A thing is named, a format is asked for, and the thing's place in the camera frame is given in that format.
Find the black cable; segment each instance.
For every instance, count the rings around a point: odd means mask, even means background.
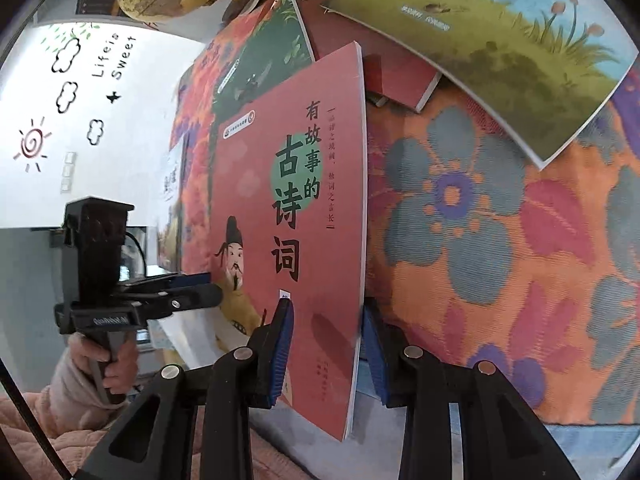
[[[40,448],[44,451],[44,454],[47,455],[49,461],[53,464],[53,467],[56,468],[56,471],[62,476],[63,480],[71,480],[73,475],[71,471],[66,468],[65,464],[62,462],[62,459],[56,453],[56,450],[53,449],[53,446],[49,442],[47,435],[45,435],[44,431],[38,424],[33,413],[31,413],[31,409],[27,404],[27,401],[24,400],[24,397],[20,393],[18,386],[14,383],[9,370],[6,369],[2,359],[0,359],[0,383],[4,387],[5,391],[9,395],[9,398],[14,403],[14,406],[20,413],[22,420],[27,425],[27,428],[31,431],[33,436],[36,438],[38,444],[40,444]]]
[[[138,248],[138,252],[140,253],[140,258],[142,258],[142,266],[145,268],[145,278],[146,278],[145,251],[142,250],[142,247],[140,246],[140,242],[138,241],[138,239],[134,235],[132,235],[129,231],[125,231],[125,236],[128,238],[131,238],[133,240],[133,243],[135,243],[136,247]]]

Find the purple flower center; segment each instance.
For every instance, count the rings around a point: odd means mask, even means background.
[[[436,181],[436,208],[444,218],[462,218],[469,211],[473,183],[464,173],[446,173]]]

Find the white label on book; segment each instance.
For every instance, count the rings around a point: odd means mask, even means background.
[[[228,139],[232,135],[235,135],[241,130],[244,130],[249,124],[253,123],[255,119],[255,111],[251,110],[249,113],[244,114],[240,117],[235,123],[230,124],[225,128],[225,131],[222,133],[223,139]]]
[[[220,83],[220,86],[218,87],[218,93],[222,92],[225,89],[226,84],[231,79],[231,76],[234,74],[239,64],[240,64],[240,59],[238,58],[236,59],[236,62],[233,63],[233,65],[229,69],[229,72],[225,75],[225,78],[222,80],[222,83]]]

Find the device handle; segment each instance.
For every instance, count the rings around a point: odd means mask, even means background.
[[[95,389],[98,392],[98,397],[100,397],[100,400],[105,404],[121,404],[127,399],[125,394],[114,395],[102,386],[104,370],[118,358],[118,351],[124,343],[126,335],[126,332],[92,332],[86,334],[89,339],[98,343],[101,347],[106,348],[111,355],[108,363],[89,359],[89,368],[91,368],[91,373],[94,377]]]

